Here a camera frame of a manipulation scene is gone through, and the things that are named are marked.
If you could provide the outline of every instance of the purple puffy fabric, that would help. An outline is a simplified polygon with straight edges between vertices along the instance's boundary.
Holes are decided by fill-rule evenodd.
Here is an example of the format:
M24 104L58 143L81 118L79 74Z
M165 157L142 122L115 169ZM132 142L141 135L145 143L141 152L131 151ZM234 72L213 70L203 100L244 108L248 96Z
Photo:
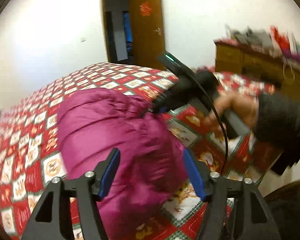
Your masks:
M59 148L68 179L93 170L113 147L120 149L109 195L98 203L110 238L145 223L187 178L184 145L160 115L139 117L148 107L138 96L96 88L76 92L58 110Z

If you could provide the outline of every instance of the checkered quilt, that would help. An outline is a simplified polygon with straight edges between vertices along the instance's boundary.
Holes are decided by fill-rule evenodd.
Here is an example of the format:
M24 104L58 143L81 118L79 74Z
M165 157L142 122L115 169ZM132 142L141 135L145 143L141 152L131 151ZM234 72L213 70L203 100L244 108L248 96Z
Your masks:
M219 91L237 90L256 96L272 86L249 81L232 73L215 73ZM12 239L19 239L44 188L54 176L67 171L58 150L56 127L59 104L76 90L107 88L148 100L178 79L168 71L99 63L83 68L32 93L20 104L0 112L0 223ZM224 162L224 141L215 138L202 124L204 115L191 106L164 114L169 130L212 171ZM259 183L278 152L256 141L252 134L229 141L225 176L250 177ZM124 239L194 239L205 212L205 203L188 181L163 205L161 211ZM74 237L83 239L76 199L71 199Z

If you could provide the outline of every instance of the black sleeve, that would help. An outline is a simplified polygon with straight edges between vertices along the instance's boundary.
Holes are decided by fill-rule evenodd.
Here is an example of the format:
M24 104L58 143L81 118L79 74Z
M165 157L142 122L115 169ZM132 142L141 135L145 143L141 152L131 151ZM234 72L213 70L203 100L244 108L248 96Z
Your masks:
M288 165L300 159L300 103L280 95L259 96L258 121L254 133L284 152L274 167L282 174Z

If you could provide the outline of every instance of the metal screw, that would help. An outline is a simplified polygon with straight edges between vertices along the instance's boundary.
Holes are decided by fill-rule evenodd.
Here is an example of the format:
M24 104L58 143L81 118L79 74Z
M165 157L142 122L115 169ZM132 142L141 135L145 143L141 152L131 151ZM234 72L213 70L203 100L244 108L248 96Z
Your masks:
M91 178L91 177L94 176L94 172L93 172L93 171L87 171L87 172L84 174L84 176L85 176L86 178Z
M244 178L243 181L245 182L245 184L252 184L252 179L250 178Z
M52 183L58 183L60 181L60 178L59 177L54 177L52 178L51 182Z
M216 178L220 177L220 174L218 172L216 172L216 171L212 171L212 172L210 172L210 177L216 179Z

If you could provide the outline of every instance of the blue gripper pad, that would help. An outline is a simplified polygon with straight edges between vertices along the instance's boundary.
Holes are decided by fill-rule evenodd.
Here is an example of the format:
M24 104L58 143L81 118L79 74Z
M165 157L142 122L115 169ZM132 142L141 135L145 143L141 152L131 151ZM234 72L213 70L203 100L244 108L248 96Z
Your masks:
M103 176L101 177L99 193L98 193L100 199L103 199L108 195L114 176L119 167L119 163L120 163L120 151L119 149L116 148L114 155L112 156L105 172L103 173Z
M194 155L191 155L188 149L183 151L183 162L188 173L188 177L192 183L196 195L204 201L206 198L206 193L204 190L204 180L202 179L195 162L198 161Z

